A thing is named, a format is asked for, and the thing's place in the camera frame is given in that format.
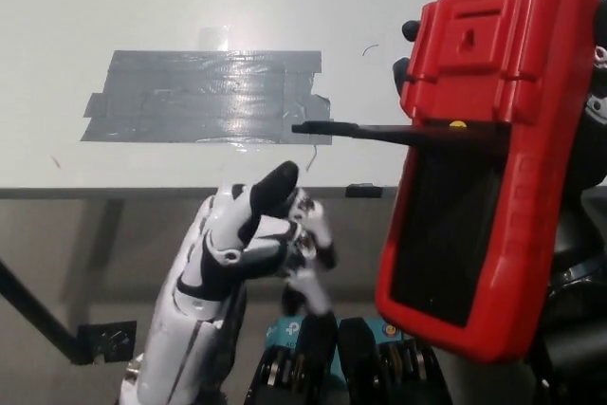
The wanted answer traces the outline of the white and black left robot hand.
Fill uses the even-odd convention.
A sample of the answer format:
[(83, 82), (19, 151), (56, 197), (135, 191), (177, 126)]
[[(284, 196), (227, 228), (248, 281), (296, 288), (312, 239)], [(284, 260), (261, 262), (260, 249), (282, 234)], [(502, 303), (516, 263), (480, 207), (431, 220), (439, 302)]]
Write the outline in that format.
[(200, 205), (156, 299), (134, 382), (122, 404), (193, 404), (228, 377), (247, 284), (277, 277), (308, 313), (332, 312), (320, 269), (337, 263), (322, 204), (288, 160), (252, 185), (226, 184)]

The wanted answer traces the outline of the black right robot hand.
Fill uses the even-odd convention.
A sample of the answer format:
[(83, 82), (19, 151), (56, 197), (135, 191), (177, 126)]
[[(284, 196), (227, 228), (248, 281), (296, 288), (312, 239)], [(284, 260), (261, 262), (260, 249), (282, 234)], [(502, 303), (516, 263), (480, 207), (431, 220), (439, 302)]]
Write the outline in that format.
[(389, 249), (559, 260), (598, 249), (581, 194), (606, 174), (605, 0), (436, 0), (395, 72), (425, 138)]

